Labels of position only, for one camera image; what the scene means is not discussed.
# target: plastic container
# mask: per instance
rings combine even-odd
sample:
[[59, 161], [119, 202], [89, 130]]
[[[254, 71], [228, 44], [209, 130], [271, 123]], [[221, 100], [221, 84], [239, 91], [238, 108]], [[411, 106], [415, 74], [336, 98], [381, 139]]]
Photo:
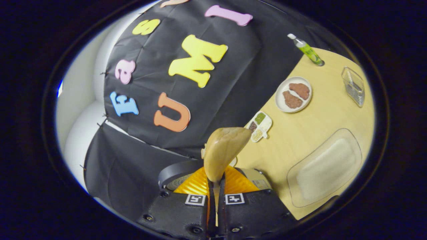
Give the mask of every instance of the plastic container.
[[339, 129], [295, 166], [287, 179], [292, 204], [298, 208], [328, 197], [360, 169], [362, 152], [348, 129]]
[[342, 70], [341, 77], [347, 94], [361, 108], [365, 101], [365, 88], [363, 87], [362, 78], [347, 66]]

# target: white plate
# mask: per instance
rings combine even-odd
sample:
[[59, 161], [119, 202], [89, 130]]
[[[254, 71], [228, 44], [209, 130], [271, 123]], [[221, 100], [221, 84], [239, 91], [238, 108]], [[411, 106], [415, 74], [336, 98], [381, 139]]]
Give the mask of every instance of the white plate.
[[[302, 99], [296, 92], [289, 90], [289, 84], [290, 83], [302, 83], [308, 86], [308, 89], [310, 90], [310, 95], [308, 96], [307, 100]], [[283, 96], [283, 92], [285, 91], [289, 91], [292, 95], [294, 95], [295, 97], [299, 98], [302, 100], [302, 105], [299, 108], [290, 108], [288, 107], [288, 105], [286, 105], [285, 103], [285, 97]], [[287, 113], [293, 113], [293, 112], [298, 112], [301, 111], [302, 109], [304, 109], [308, 103], [311, 100], [311, 97], [313, 96], [313, 90], [311, 89], [311, 85], [310, 83], [303, 77], [290, 77], [286, 80], [284, 80], [279, 87], [276, 90], [276, 105], [277, 107]]]

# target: wooden table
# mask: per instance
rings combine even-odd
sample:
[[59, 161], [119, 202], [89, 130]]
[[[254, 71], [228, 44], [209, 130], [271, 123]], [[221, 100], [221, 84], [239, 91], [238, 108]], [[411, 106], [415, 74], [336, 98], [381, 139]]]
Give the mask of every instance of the wooden table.
[[[261, 108], [273, 120], [268, 131], [269, 138], [254, 143], [249, 141], [237, 156], [236, 167], [264, 172], [273, 189], [296, 219], [308, 215], [328, 199], [341, 194], [350, 181], [326, 198], [305, 207], [293, 205], [287, 183], [289, 169], [307, 157], [340, 128], [349, 129], [357, 139], [362, 151], [362, 164], [369, 153], [374, 133], [374, 105], [371, 89], [364, 72], [356, 63], [336, 53], [313, 48], [325, 61], [325, 65], [314, 65], [303, 56], [289, 76], [283, 80], [301, 76], [307, 79], [313, 89], [308, 106], [297, 113], [285, 113], [277, 108], [275, 95]], [[356, 71], [365, 87], [365, 103], [359, 108], [347, 95], [341, 78], [344, 66]]]

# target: white wall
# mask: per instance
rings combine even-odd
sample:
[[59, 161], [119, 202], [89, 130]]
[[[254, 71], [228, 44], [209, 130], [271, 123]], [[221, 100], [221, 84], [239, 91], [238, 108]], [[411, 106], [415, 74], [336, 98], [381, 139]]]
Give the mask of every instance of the white wall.
[[63, 80], [63, 91], [56, 106], [56, 132], [64, 152], [65, 141], [74, 122], [95, 100], [93, 76], [95, 58], [109, 30], [106, 29], [87, 44], [71, 64]]
[[63, 158], [71, 173], [86, 190], [83, 169], [86, 152], [105, 117], [104, 75], [118, 38], [141, 13], [159, 1], [136, 9], [94, 37], [71, 64], [63, 81], [56, 109], [56, 131]]

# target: green spice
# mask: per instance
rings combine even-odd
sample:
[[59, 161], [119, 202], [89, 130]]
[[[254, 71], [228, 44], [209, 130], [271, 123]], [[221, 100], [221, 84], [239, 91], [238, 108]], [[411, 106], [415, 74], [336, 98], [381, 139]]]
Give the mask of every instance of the green spice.
[[259, 125], [259, 124], [261, 124], [261, 122], [264, 120], [265, 117], [266, 117], [266, 115], [264, 113], [260, 113], [255, 118], [255, 122], [257, 122]]

